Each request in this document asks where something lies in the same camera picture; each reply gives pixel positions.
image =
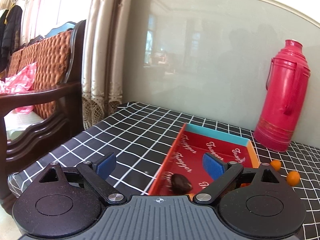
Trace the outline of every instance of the blue gripper pad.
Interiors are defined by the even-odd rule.
[[[211,153],[205,153],[202,158],[202,166],[213,180],[219,178],[228,168],[228,165]]]
[[[113,152],[107,153],[92,165],[93,171],[102,179],[106,180],[116,168],[116,155]]]

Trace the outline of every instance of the teal box rim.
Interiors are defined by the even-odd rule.
[[[200,134],[200,135],[207,136],[207,137],[214,138],[221,141],[226,141],[229,143],[242,145],[242,146],[247,146],[248,142],[250,141],[247,138],[243,138],[243,137],[225,133],[225,132],[220,132],[217,130],[213,130],[210,128],[206,128],[206,127],[191,124],[191,123],[187,123],[185,131]]]

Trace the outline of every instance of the red tray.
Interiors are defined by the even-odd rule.
[[[258,168],[259,161],[249,139],[193,124],[184,124],[172,144],[149,195],[174,195],[171,176],[182,174],[191,182],[196,194],[213,180],[202,166],[204,153],[212,153],[224,162],[236,161],[247,168]]]

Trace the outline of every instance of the metal screw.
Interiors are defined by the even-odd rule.
[[[124,196],[120,193],[113,193],[108,196],[108,199],[113,202],[119,202],[124,199]]]
[[[211,196],[207,193],[201,193],[196,195],[196,199],[199,201],[209,201],[211,199]]]

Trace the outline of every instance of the hanging clothes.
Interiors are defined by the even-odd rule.
[[[3,34],[4,34],[4,29],[5,29],[5,18],[7,16],[7,13],[9,10],[3,10],[4,12],[2,13],[0,17],[0,44],[2,44],[2,39],[3,39]],[[3,78],[5,76],[5,71],[0,72],[0,78]]]
[[[12,53],[19,48],[21,17],[22,9],[18,5],[14,5],[7,14],[7,25],[1,43],[0,72],[7,67]]]
[[[9,11],[7,12],[7,16],[9,15],[9,12],[11,11],[11,9],[12,9],[15,5],[16,5],[16,4],[13,3],[13,4],[10,6]],[[7,21],[7,17],[6,17],[5,20],[4,20],[4,24],[7,25],[7,23],[8,23],[8,21]]]

